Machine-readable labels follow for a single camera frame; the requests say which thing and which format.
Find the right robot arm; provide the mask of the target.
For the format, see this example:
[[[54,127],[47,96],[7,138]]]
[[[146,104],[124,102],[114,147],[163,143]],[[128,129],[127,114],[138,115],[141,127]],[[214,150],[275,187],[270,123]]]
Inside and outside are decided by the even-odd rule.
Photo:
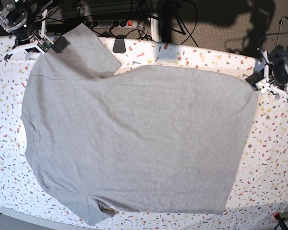
[[[53,42],[46,35],[47,19],[58,10],[59,4],[59,0],[0,0],[0,27],[15,36],[5,61],[20,51],[41,54],[48,51]]]

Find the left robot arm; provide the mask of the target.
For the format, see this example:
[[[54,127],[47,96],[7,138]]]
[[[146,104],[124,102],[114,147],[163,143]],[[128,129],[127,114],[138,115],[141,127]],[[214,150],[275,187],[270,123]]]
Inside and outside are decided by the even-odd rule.
[[[253,74],[245,80],[262,95],[272,93],[288,103],[288,47],[276,45],[271,53],[263,50],[262,39],[271,35],[288,35],[288,32],[270,33],[260,38],[257,50],[262,59],[256,60]]]

